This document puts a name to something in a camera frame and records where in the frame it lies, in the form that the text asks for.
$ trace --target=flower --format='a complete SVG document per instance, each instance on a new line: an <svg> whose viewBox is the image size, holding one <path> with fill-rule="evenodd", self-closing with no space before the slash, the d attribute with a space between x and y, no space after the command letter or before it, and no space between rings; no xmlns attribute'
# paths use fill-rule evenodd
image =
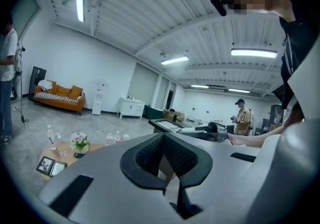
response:
<svg viewBox="0 0 320 224"><path fill-rule="evenodd" d="M83 141L83 138L80 137L80 138L76 139L76 141L80 144Z"/></svg>
<svg viewBox="0 0 320 224"><path fill-rule="evenodd" d="M89 144L89 142L87 141L87 135L85 133L80 132L70 135L70 148L72 150L75 148L81 150L87 144Z"/></svg>

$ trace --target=doorway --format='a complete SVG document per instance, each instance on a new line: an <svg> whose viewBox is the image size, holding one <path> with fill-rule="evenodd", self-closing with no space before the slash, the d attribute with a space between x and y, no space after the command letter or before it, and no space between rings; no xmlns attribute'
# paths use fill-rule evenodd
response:
<svg viewBox="0 0 320 224"><path fill-rule="evenodd" d="M173 94L174 92L172 90L169 90L169 94L168 94L168 98L167 98L167 102L165 104L165 108L166 110L169 110L170 109L170 106L171 106L171 101L172 101L172 96L174 95Z"/></svg>

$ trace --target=picture frame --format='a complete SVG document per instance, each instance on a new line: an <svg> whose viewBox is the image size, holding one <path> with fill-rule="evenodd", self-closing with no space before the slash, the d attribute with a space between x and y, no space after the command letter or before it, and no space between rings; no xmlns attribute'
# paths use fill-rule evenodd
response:
<svg viewBox="0 0 320 224"><path fill-rule="evenodd" d="M38 166L36 167L36 170L38 172L41 172L41 173L44 173L44 174L49 174L50 170L51 170L51 167L53 166L55 160L52 159L52 158L48 158L46 156L44 156Z"/></svg>
<svg viewBox="0 0 320 224"><path fill-rule="evenodd" d="M53 177L59 174L67 167L67 163L55 161L50 169L49 176Z"/></svg>

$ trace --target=white cabinet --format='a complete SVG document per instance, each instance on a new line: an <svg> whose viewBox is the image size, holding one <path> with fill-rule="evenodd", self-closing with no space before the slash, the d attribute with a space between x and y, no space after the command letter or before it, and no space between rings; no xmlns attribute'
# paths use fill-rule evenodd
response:
<svg viewBox="0 0 320 224"><path fill-rule="evenodd" d="M119 111L120 118L122 116L134 116L142 118L142 113L145 108L145 103L139 100L130 100L125 98L120 98Z"/></svg>

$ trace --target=black rectangular cutout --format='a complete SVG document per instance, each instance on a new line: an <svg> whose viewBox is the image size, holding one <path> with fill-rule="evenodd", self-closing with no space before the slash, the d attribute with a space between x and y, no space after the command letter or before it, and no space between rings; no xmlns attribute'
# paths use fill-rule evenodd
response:
<svg viewBox="0 0 320 224"><path fill-rule="evenodd" d="M50 208L62 216L68 217L93 180L91 177L79 175L51 203Z"/></svg>
<svg viewBox="0 0 320 224"><path fill-rule="evenodd" d="M255 156L251 156L251 155L246 155L246 154L242 154L242 153L232 153L230 155L230 157L233 157L233 158L237 158L237 159L241 159L241 160L244 160L244 161L247 161L247 162L251 162L253 163L254 160L256 159Z"/></svg>

